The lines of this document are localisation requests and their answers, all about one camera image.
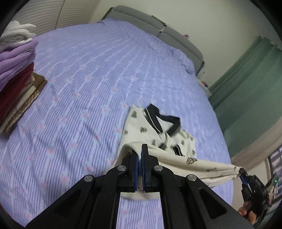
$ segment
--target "finger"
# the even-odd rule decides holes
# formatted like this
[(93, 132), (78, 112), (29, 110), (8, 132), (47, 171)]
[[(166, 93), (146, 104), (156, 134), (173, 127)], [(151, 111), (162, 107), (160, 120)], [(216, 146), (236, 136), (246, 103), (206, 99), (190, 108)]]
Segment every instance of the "finger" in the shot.
[(250, 211), (250, 213), (249, 213), (249, 220), (250, 220), (250, 223), (252, 225), (255, 223), (256, 218), (257, 218), (257, 214), (254, 213), (253, 211)]
[(247, 202), (243, 203), (243, 207), (248, 206), (249, 203), (250, 203), (250, 201), (247, 201)]
[(247, 214), (247, 210), (246, 210), (245, 207), (240, 207), (238, 211), (240, 211), (240, 212), (242, 213), (242, 214), (241, 214), (242, 216), (244, 216), (244, 215)]

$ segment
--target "red folded cloth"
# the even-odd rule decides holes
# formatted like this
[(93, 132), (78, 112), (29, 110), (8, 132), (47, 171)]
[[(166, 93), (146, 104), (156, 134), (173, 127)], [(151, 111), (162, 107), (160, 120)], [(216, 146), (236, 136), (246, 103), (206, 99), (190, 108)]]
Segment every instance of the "red folded cloth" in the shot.
[(34, 62), (10, 79), (3, 90), (0, 91), (0, 124), (5, 119), (12, 105), (16, 102), (21, 90), (25, 87), (26, 82), (33, 72), (33, 68)]

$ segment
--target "purple folded shirt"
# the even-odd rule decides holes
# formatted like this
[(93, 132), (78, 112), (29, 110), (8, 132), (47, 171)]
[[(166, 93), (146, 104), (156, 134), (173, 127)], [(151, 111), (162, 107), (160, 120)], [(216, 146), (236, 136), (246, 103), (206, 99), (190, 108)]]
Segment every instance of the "purple folded shirt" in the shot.
[(19, 55), (22, 52), (25, 52), (29, 49), (34, 49), (36, 46), (38, 45), (38, 40), (35, 38), (32, 41), (24, 44), (24, 45), (20, 45), (19, 47), (16, 47), (12, 50), (7, 50), (4, 52), (0, 53), (0, 62), (3, 60), (7, 60), (10, 58), (14, 58), (17, 55)]
[(19, 55), (6, 59), (0, 62), (0, 75), (6, 72), (7, 70), (11, 69), (12, 67), (16, 66), (17, 64), (21, 63), (23, 60), (28, 59), (29, 56), (35, 52), (35, 49), (26, 50)]
[(24, 59), (23, 61), (18, 63), (16, 66), (2, 73), (0, 75), (0, 91), (5, 87), (5, 85), (8, 83), (10, 79), (12, 79), (20, 71), (25, 69), (30, 63), (34, 61), (34, 59), (35, 59), (35, 52), (32, 52), (29, 54), (29, 57), (27, 59)]

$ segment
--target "metal screw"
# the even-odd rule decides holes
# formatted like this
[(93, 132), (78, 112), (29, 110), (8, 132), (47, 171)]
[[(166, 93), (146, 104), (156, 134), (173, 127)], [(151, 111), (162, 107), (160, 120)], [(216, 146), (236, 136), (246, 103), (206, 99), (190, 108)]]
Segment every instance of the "metal screw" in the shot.
[(91, 175), (87, 175), (87, 176), (84, 177), (84, 180), (85, 180), (86, 182), (90, 182), (90, 181), (93, 180), (93, 177), (92, 177)]
[(118, 166), (118, 171), (124, 171), (124, 170), (126, 170), (126, 166), (124, 165)]
[(156, 165), (156, 166), (154, 167), (154, 170), (156, 170), (156, 171), (162, 171), (162, 166), (161, 166), (161, 165)]
[(197, 177), (194, 174), (189, 174), (188, 175), (188, 180), (195, 181), (196, 179), (197, 179)]

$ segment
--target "green curtain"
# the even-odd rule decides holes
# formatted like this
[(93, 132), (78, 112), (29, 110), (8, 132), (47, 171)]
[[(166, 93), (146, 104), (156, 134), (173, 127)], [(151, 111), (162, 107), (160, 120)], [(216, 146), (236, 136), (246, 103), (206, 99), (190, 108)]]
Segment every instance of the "green curtain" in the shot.
[(282, 116), (282, 51), (258, 37), (210, 91), (210, 103), (233, 157)]

